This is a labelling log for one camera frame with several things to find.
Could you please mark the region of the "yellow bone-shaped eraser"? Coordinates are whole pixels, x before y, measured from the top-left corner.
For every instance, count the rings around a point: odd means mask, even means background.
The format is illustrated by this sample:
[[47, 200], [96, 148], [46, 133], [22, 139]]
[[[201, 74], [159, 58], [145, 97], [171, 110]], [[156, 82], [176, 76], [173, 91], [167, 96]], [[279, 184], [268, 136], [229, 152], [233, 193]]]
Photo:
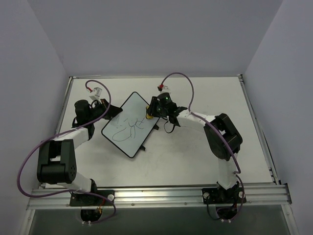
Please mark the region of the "yellow bone-shaped eraser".
[[145, 117], [146, 117], [146, 119], [153, 119], [154, 118], [154, 116], [151, 113], [151, 108], [149, 105], [146, 106], [146, 116]]

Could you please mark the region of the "black framed whiteboard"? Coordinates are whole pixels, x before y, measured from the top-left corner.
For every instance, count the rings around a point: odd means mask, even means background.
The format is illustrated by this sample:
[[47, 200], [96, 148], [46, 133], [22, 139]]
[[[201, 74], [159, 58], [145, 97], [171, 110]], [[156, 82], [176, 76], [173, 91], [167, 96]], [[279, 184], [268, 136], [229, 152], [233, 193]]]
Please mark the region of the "black framed whiteboard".
[[122, 112], [108, 121], [101, 134], [127, 157], [134, 158], [158, 123], [158, 118], [146, 119], [147, 101], [132, 92], [122, 104]]

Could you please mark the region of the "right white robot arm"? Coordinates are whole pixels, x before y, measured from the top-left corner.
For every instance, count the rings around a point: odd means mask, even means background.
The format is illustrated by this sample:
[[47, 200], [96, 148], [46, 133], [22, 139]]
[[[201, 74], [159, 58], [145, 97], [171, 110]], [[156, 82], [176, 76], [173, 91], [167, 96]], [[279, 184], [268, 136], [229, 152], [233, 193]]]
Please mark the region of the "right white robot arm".
[[236, 175], [241, 173], [235, 155], [238, 154], [243, 138], [230, 117], [221, 113], [217, 116], [194, 113], [189, 108], [177, 106], [169, 93], [153, 96], [146, 108], [146, 118], [166, 118], [175, 127], [187, 127], [205, 133], [211, 152], [218, 158], [218, 198], [223, 202], [235, 196], [233, 187]]

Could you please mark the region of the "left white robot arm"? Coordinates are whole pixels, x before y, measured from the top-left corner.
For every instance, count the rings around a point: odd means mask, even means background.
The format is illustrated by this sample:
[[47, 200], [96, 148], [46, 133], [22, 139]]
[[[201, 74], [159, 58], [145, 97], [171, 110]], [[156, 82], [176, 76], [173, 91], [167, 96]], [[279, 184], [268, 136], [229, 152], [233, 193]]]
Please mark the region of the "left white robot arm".
[[78, 173], [75, 150], [89, 141], [95, 132], [94, 122], [111, 120], [123, 109], [110, 105], [105, 99], [89, 103], [79, 100], [74, 104], [76, 117], [70, 132], [59, 135], [39, 149], [37, 178], [39, 182], [60, 185], [72, 192], [82, 193], [81, 200], [94, 205], [99, 198], [94, 180]]

